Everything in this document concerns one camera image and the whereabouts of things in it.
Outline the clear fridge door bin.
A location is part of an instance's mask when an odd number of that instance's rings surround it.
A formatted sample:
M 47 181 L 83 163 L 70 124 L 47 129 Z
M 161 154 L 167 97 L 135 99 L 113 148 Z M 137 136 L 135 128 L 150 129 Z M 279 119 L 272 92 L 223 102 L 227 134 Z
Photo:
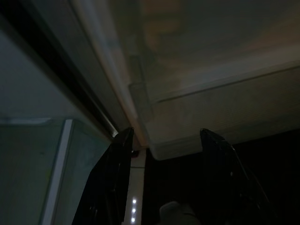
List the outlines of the clear fridge door bin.
M 233 144 L 300 128 L 300 60 L 156 102 L 143 82 L 129 90 L 156 160 L 200 152 L 203 128 Z

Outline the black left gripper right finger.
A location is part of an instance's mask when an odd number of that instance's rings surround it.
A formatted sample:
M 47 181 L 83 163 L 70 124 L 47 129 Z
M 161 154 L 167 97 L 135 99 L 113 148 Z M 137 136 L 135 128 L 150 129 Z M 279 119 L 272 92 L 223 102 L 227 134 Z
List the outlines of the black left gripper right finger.
M 222 136 L 201 129 L 203 203 L 208 225 L 278 225 L 256 176 Z

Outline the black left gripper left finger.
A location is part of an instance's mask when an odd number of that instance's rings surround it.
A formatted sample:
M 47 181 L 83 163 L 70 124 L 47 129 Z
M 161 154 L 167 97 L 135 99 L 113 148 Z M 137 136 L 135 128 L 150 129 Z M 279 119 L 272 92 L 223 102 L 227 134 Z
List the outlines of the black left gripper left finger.
M 125 218 L 134 129 L 118 133 L 91 170 L 72 225 L 121 225 Z

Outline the silver fridge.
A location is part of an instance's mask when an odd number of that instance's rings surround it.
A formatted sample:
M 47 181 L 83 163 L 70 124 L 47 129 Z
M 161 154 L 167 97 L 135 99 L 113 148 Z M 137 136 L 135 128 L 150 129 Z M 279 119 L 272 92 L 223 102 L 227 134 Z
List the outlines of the silver fridge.
M 50 225 L 71 225 L 88 175 L 110 144 L 18 29 L 35 26 L 18 0 L 0 0 L 0 123 L 73 120 Z

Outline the glass fridge shelf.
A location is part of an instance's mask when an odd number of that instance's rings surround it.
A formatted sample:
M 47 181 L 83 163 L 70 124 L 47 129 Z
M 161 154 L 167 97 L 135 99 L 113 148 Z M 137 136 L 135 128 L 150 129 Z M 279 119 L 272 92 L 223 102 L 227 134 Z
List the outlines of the glass fridge shelf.
M 73 120 L 0 123 L 0 225 L 50 225 Z

